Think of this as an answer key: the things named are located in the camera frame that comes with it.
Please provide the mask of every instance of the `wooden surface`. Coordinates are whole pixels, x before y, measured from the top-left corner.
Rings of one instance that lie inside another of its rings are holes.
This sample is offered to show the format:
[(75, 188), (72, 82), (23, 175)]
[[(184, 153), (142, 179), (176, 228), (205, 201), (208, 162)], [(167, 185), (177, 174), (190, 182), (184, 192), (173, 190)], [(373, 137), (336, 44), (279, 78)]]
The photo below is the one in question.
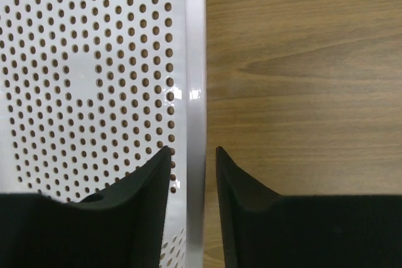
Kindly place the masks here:
[(205, 267), (215, 147), (281, 194), (402, 193), (402, 0), (207, 0)]

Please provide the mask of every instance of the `white plastic panel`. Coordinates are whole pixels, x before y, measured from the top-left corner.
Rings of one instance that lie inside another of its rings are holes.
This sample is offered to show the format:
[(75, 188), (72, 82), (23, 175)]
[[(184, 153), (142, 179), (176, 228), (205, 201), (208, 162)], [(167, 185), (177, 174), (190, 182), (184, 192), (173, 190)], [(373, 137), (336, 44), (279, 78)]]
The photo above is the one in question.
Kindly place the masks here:
[(172, 147), (162, 267), (183, 267), (185, 0), (1, 0), (0, 190), (77, 201)]
[(205, 0), (186, 0), (187, 244), (186, 267), (203, 267), (207, 55)]

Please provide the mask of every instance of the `perforated metal sheet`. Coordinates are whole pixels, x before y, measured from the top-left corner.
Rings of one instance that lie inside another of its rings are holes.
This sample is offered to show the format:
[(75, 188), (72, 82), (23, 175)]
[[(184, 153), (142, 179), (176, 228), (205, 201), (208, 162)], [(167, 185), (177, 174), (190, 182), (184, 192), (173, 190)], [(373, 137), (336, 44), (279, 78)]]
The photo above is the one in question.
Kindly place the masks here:
[(162, 267), (186, 241), (185, 0), (1, 0), (0, 190), (77, 201), (172, 148)]

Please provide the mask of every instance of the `metal edge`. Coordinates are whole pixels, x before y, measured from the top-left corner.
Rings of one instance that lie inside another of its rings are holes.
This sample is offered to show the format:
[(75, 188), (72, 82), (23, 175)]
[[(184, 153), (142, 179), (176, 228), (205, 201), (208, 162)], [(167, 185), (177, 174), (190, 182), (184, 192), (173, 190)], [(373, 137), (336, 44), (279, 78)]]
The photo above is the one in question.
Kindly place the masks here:
[(187, 238), (186, 268), (204, 257), (207, 148), (206, 2), (185, 0), (187, 47)]

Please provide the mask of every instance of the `wooden table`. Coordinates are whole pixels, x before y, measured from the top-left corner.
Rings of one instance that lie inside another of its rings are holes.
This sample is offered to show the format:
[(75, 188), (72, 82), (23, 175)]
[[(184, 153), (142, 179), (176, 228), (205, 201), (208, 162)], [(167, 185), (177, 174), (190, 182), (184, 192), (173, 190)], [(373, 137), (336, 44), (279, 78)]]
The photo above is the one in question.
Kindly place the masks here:
[(402, 193), (402, 0), (207, 0), (205, 267), (215, 147), (281, 194)]

